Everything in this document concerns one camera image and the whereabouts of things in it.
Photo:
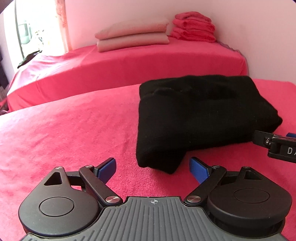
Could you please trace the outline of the black knit pants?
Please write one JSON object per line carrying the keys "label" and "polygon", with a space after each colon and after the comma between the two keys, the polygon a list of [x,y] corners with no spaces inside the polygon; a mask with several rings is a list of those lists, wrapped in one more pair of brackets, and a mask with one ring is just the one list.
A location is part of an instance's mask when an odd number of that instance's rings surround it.
{"label": "black knit pants", "polygon": [[189,151],[250,142],[274,132],[278,111],[248,76],[187,75],[139,87],[138,166],[174,173]]}

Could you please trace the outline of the near bed red cover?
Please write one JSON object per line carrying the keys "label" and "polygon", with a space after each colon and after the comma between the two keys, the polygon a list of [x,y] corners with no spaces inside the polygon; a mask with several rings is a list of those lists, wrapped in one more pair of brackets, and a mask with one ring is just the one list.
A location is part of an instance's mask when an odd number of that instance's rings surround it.
{"label": "near bed red cover", "polygon": [[251,166],[295,196],[295,164],[271,159],[252,143],[193,151],[171,175],[140,168],[135,157],[138,85],[99,90],[24,108],[1,116],[1,239],[25,232],[18,209],[56,166],[77,171],[113,157],[109,187],[127,196],[187,196],[197,187],[189,158],[237,171]]}

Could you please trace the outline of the far bed red sheet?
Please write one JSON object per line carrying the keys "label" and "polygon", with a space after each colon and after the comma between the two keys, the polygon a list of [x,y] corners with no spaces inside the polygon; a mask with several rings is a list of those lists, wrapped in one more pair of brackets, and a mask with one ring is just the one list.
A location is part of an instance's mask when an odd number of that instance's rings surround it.
{"label": "far bed red sheet", "polygon": [[10,111],[70,96],[185,75],[247,75],[245,57],[227,45],[171,38],[167,45],[100,53],[95,45],[61,56],[38,54],[20,67],[7,95]]}

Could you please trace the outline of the lower beige folded blanket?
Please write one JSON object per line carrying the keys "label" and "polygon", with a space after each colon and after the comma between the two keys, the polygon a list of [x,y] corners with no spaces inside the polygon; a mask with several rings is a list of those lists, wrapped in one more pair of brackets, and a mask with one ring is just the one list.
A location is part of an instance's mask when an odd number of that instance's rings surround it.
{"label": "lower beige folded blanket", "polygon": [[107,52],[139,46],[165,45],[169,42],[170,40],[165,33],[144,33],[98,40],[97,50],[98,52]]}

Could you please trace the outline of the beige folded blanket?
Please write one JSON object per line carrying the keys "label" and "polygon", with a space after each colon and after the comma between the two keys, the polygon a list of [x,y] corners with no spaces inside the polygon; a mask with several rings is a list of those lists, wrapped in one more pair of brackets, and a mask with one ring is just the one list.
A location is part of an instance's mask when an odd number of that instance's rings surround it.
{"label": "beige folded blanket", "polygon": [[99,40],[111,39],[121,36],[144,34],[144,33],[165,33],[169,20],[166,18],[145,18],[115,23],[95,34]]}
{"label": "beige folded blanket", "polygon": [[107,52],[139,46],[165,45],[169,42],[170,40],[165,33],[144,33],[98,40],[97,50],[98,52]]}

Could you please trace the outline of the small black cloth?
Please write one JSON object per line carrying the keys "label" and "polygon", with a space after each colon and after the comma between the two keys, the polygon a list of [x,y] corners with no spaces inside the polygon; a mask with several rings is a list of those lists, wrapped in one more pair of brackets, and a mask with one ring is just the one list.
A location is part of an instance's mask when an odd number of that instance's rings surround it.
{"label": "small black cloth", "polygon": [[27,55],[23,61],[17,66],[17,68],[20,68],[21,66],[24,66],[25,64],[27,64],[28,62],[30,62],[37,54],[42,53],[42,50],[38,50],[38,51],[34,51],[32,53],[30,53],[29,55]]}

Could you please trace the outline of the upper beige folded blanket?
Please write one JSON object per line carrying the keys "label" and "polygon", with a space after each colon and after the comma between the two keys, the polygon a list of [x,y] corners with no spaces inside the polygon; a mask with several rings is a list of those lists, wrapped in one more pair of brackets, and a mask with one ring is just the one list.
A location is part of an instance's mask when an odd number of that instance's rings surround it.
{"label": "upper beige folded blanket", "polygon": [[145,18],[115,23],[95,34],[99,40],[111,39],[121,36],[144,34],[144,33],[165,33],[169,20],[166,18]]}

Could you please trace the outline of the red folded towel stack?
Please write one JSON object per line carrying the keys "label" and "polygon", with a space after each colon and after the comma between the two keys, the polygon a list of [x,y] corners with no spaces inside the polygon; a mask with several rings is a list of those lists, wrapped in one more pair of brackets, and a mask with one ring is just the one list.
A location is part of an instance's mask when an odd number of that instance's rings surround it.
{"label": "red folded towel stack", "polygon": [[216,42],[215,25],[207,16],[197,12],[188,11],[176,14],[173,19],[171,37],[185,41]]}

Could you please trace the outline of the window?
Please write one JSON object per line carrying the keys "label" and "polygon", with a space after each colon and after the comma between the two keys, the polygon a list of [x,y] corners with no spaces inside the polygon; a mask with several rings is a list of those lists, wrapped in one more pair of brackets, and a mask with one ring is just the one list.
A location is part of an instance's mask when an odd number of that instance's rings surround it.
{"label": "window", "polygon": [[72,49],[65,1],[15,1],[14,11],[22,58],[36,51],[59,56]]}

